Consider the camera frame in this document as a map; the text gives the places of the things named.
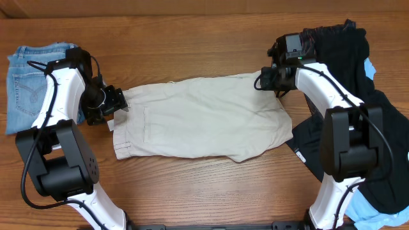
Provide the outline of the beige khaki shorts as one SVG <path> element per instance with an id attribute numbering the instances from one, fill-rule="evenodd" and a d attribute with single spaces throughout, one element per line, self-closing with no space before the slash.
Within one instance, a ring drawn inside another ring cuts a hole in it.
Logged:
<path id="1" fill-rule="evenodd" d="M 292 121 L 259 72 L 148 84 L 124 91 L 112 121 L 117 159 L 256 157 L 292 139 Z"/>

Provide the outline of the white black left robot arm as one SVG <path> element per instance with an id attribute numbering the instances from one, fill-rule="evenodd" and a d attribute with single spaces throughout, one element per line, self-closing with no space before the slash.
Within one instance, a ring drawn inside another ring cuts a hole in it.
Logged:
<path id="1" fill-rule="evenodd" d="M 47 64 L 28 61 L 44 74 L 47 90 L 37 119 L 15 138 L 24 161 L 20 191 L 25 203 L 37 210 L 71 206 L 93 229 L 133 229 L 126 212 L 100 185 L 96 156 L 77 127 L 79 111 L 88 125 L 99 125 L 128 109 L 120 88 L 93 75 L 95 61 L 80 47 Z"/>

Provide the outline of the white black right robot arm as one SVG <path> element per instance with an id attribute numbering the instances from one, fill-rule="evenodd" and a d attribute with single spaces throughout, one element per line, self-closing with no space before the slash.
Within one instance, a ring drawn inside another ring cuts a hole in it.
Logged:
<path id="1" fill-rule="evenodd" d="M 300 222 L 274 222 L 273 229 L 351 229 L 343 215 L 359 186 L 383 160 L 388 146 L 382 134 L 380 107 L 368 105 L 352 95 L 316 60 L 312 41 L 298 33 L 276 39 L 268 50 L 272 65 L 264 67 L 254 88 L 302 91 L 323 116 L 320 162 L 324 170 L 315 202 Z"/>

